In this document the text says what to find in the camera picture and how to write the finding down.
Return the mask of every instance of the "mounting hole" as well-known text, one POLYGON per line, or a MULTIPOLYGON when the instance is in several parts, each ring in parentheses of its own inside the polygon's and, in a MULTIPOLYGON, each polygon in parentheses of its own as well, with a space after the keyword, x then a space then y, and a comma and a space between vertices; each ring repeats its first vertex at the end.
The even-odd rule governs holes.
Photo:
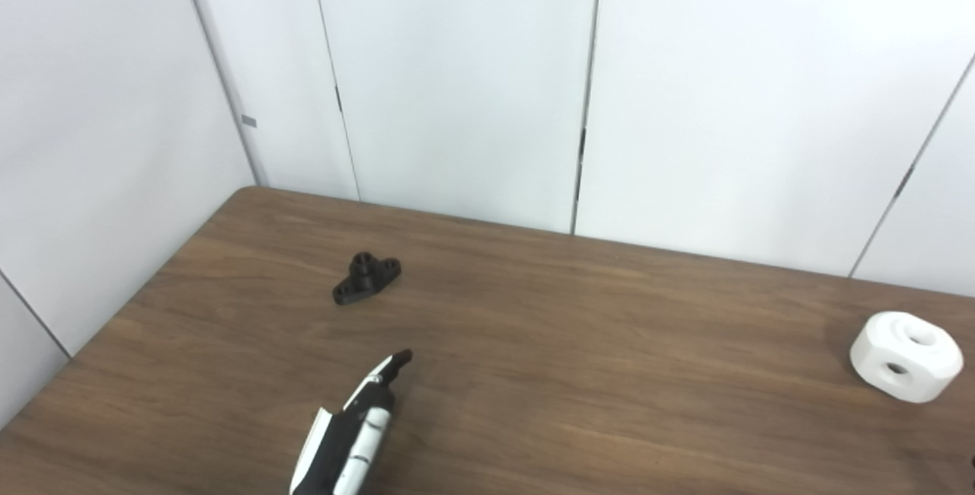
POLYGON ((930 347, 938 341, 934 330, 926 325, 909 324, 905 327, 904 332, 908 336, 908 339, 923 347, 930 347))
POLYGON ((904 366, 898 366, 898 364, 891 363, 889 361, 888 363, 885 363, 884 366, 887 366, 887 369, 889 369, 894 375, 906 375, 908 372, 904 366))

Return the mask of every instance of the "wooden table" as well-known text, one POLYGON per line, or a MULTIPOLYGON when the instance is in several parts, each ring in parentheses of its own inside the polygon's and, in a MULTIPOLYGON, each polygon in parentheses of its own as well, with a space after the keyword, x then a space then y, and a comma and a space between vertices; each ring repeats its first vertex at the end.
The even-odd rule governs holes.
POLYGON ((970 370, 915 405, 847 363, 882 310, 975 356, 968 298, 246 189, 0 433, 0 491, 286 493, 410 347, 366 493, 975 493, 970 370), (362 250, 403 276, 337 307, 362 250))

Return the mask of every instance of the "black flange mount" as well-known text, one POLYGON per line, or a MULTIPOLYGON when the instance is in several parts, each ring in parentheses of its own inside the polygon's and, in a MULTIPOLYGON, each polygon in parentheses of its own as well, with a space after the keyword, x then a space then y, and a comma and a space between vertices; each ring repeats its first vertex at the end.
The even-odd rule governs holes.
POLYGON ((389 283, 400 276, 403 267, 398 259, 379 261, 372 253, 356 253, 349 263, 349 276, 331 290, 331 296, 339 305, 349 305, 380 293, 389 283))

